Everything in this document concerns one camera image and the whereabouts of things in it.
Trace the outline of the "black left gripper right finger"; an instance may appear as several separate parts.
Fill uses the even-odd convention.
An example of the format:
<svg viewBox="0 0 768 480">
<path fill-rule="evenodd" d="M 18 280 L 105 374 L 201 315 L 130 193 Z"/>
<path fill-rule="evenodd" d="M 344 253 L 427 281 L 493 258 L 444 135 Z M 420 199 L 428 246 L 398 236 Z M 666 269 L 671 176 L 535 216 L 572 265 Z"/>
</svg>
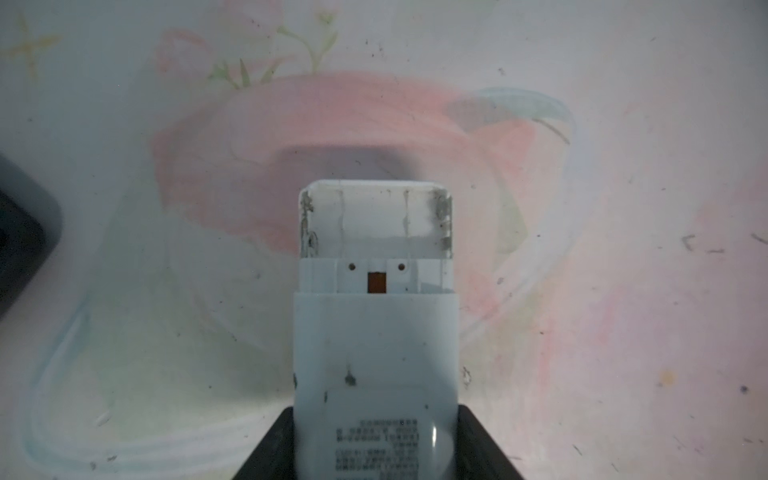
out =
<svg viewBox="0 0 768 480">
<path fill-rule="evenodd" d="M 524 480 L 510 458 L 466 405 L 458 406 L 456 478 L 461 480 Z"/>
</svg>

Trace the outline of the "white air conditioner remote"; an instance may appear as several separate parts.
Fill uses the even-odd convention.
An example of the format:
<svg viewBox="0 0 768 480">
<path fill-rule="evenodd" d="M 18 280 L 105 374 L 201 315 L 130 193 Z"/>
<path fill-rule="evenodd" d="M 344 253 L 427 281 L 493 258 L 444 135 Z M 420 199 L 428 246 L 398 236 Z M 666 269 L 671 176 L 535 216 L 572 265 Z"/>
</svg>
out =
<svg viewBox="0 0 768 480">
<path fill-rule="evenodd" d="M 321 180 L 299 197 L 301 479 L 456 475 L 453 199 L 435 183 Z"/>
</svg>

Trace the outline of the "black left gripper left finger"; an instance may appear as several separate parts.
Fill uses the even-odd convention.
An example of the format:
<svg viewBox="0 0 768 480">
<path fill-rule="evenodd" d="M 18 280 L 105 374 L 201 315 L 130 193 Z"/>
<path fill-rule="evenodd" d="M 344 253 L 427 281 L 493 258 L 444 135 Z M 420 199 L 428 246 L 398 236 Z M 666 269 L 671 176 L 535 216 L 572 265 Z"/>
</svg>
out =
<svg viewBox="0 0 768 480">
<path fill-rule="evenodd" d="M 241 465 L 233 480 L 295 480 L 295 425 L 286 407 Z"/>
</svg>

